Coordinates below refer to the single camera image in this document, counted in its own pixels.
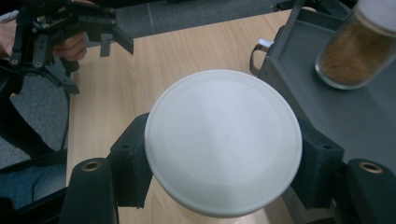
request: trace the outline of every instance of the brown granules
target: brown granules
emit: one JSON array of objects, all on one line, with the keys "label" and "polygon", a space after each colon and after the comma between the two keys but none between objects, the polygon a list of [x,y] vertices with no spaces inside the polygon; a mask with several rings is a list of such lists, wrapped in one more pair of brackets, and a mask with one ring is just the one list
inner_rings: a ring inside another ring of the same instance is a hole
[{"label": "brown granules", "polygon": [[323,51],[319,66],[330,80],[356,86],[376,74],[391,54],[394,38],[376,33],[357,18],[350,20]]}]

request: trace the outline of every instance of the gray tray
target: gray tray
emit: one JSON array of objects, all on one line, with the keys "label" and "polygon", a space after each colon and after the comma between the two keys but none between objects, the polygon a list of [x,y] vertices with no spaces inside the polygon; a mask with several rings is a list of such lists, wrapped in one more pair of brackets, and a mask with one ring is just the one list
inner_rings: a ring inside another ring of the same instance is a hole
[{"label": "gray tray", "polygon": [[315,72],[315,59],[342,22],[294,8],[259,78],[285,97],[297,117],[343,147],[345,161],[376,161],[396,174],[396,63],[354,91],[333,89]]}]

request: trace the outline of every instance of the screw hole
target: screw hole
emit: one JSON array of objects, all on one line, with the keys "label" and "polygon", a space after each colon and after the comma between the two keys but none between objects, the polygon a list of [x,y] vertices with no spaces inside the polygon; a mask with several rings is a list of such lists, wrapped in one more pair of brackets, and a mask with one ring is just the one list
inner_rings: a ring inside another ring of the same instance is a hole
[{"label": "screw hole", "polygon": [[126,148],[129,148],[131,145],[129,145],[129,144],[124,144],[124,145],[122,145],[122,148],[124,148],[124,149],[126,149]]},{"label": "screw hole", "polygon": [[381,174],[382,172],[384,172],[382,170],[382,168],[374,163],[371,162],[367,162],[367,161],[363,161],[361,163],[359,163],[359,167],[367,172],[373,173],[373,174]]},{"label": "screw hole", "polygon": [[99,161],[91,161],[82,166],[82,170],[85,172],[90,172],[99,169],[101,167],[102,163]]},{"label": "screw hole", "polygon": [[323,147],[326,149],[332,149],[332,146],[329,146],[329,145],[324,145]]}]

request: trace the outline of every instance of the metal handle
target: metal handle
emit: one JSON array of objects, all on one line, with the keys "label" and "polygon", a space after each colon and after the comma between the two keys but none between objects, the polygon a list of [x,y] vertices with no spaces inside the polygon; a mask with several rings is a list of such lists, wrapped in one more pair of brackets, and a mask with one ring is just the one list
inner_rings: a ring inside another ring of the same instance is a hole
[{"label": "metal handle", "polygon": [[263,52],[268,52],[269,48],[274,44],[274,41],[271,40],[266,40],[266,39],[260,39],[259,43],[254,47],[253,51],[251,51],[250,54],[250,62],[249,62],[249,68],[251,74],[258,76],[260,73],[260,68],[257,68],[254,66],[254,53],[257,50],[263,51]]}]

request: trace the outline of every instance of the finger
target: finger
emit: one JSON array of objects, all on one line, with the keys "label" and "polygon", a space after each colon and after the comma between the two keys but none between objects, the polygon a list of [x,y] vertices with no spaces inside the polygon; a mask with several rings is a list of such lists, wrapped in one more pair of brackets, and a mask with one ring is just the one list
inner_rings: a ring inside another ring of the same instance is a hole
[{"label": "finger", "polygon": [[74,55],[73,57],[66,57],[67,61],[78,61],[81,60],[85,57],[85,55],[87,54],[87,50],[86,49],[82,49],[80,52],[78,52],[76,55]]},{"label": "finger", "polygon": [[54,56],[59,56],[66,59],[76,58],[82,50],[86,48],[86,43],[80,39],[73,47],[68,49],[57,48],[54,50]]},{"label": "finger", "polygon": [[64,42],[59,45],[56,45],[54,49],[56,50],[63,50],[63,49],[71,49],[73,48],[78,42],[83,40],[83,33],[78,33],[67,38]]},{"label": "finger", "polygon": [[5,50],[9,57],[12,56],[12,48],[14,47],[14,39],[9,39],[5,44]]}]

